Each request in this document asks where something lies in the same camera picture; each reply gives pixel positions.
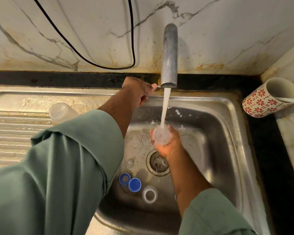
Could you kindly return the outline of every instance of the wire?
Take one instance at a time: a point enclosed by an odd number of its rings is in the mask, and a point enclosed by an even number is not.
[[[129,14],[131,17],[131,45],[132,45],[132,55],[133,55],[133,64],[131,66],[128,67],[123,67],[123,68],[109,68],[109,67],[104,67],[104,66],[100,66],[98,64],[92,63],[91,61],[85,59],[77,50],[76,48],[74,48],[74,46],[64,37],[64,35],[59,31],[59,29],[55,26],[55,24],[53,23],[53,21],[50,19],[50,17],[48,16],[48,14],[46,13],[46,11],[43,9],[43,7],[41,6],[41,4],[38,2],[38,0],[34,0],[35,3],[37,4],[37,6],[39,7],[39,9],[43,12],[43,14],[45,15],[45,17],[48,19],[48,21],[50,22],[50,24],[54,27],[54,29],[58,32],[58,34],[65,40],[65,42],[75,51],[75,53],[80,56],[83,60],[85,60],[87,63],[90,63],[91,65],[94,65],[96,67],[99,68],[104,68],[104,69],[110,69],[110,70],[122,70],[122,69],[128,69],[128,68],[132,68],[135,65],[135,51],[134,51],[134,20],[133,20],[133,9],[132,9],[132,2],[131,0],[128,0],[129,3]]]

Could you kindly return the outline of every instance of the green shirt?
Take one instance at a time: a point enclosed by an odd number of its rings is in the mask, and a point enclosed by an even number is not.
[[[85,234],[124,152],[114,119],[92,110],[31,139],[24,160],[0,169],[0,234]],[[254,234],[217,189],[185,210],[179,234]]]

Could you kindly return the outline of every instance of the floral mug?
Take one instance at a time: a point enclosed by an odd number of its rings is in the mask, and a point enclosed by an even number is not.
[[[262,118],[294,104],[279,101],[275,97],[294,99],[294,83],[280,77],[271,78],[248,95],[242,106],[250,116]]]

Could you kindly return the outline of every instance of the kitchen sink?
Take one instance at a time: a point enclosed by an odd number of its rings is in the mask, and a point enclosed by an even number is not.
[[[82,114],[100,107],[117,90],[0,87],[0,167],[20,161],[30,138],[55,123],[50,107],[65,102]],[[149,131],[160,124],[162,91],[134,111],[128,128],[124,158],[95,218],[127,234],[177,234],[181,217],[175,201],[170,168],[158,170]],[[166,124],[178,130],[182,144],[204,177],[219,189],[259,234],[270,234],[256,180],[241,100],[234,93],[172,91]],[[133,160],[130,167],[127,160]],[[119,175],[129,173],[142,182],[133,193],[121,186]],[[148,204],[142,190],[152,185],[157,201]]]

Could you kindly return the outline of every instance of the sink drain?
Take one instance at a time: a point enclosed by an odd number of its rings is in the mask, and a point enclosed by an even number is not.
[[[164,176],[170,172],[168,161],[156,149],[149,152],[146,164],[149,171],[156,176]]]

